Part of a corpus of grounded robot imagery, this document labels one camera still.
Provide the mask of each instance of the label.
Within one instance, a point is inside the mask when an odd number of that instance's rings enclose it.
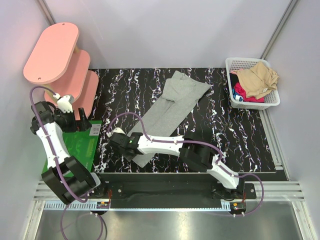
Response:
[[[101,124],[92,124],[89,136],[99,136]]]

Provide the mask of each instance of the pink board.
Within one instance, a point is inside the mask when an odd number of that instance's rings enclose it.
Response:
[[[78,108],[84,108],[86,117],[89,117],[89,115],[91,114],[98,88],[98,83],[98,75],[94,71],[89,70],[86,74],[81,95],[78,100],[72,104],[76,120],[80,120]]]
[[[66,72],[62,77],[50,83],[50,87],[60,96],[71,94],[77,100],[82,92],[89,64],[90,56],[86,51],[74,52]],[[53,103],[47,93],[44,94],[44,98],[46,101]]]
[[[78,37],[77,26],[70,22],[46,28],[24,66],[24,77],[37,85],[59,79],[67,70]]]

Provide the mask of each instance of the gray pants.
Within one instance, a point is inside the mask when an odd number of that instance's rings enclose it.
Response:
[[[169,137],[209,89],[210,85],[175,71],[172,78],[166,80],[162,95],[142,117],[147,134]],[[131,129],[128,136],[136,132],[142,132],[140,122]],[[137,155],[133,161],[143,168],[154,155]]]

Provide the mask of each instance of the pink clothing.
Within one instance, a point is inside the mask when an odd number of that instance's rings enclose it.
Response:
[[[234,86],[234,90],[237,94],[243,97],[244,102],[252,102],[252,103],[264,103],[265,99],[263,97],[256,99],[254,96],[246,97],[246,91],[242,88],[239,82],[237,82]]]

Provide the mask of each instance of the laundry basket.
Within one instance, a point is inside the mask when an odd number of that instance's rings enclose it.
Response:
[[[236,109],[256,109],[265,110],[270,106],[277,106],[280,104],[280,97],[278,90],[273,90],[264,97],[264,103],[237,101],[232,94],[232,87],[230,81],[230,71],[238,69],[249,69],[255,66],[258,62],[263,62],[266,67],[271,67],[266,60],[246,57],[229,57],[225,60],[226,74],[228,78],[229,94],[231,99],[231,106]]]

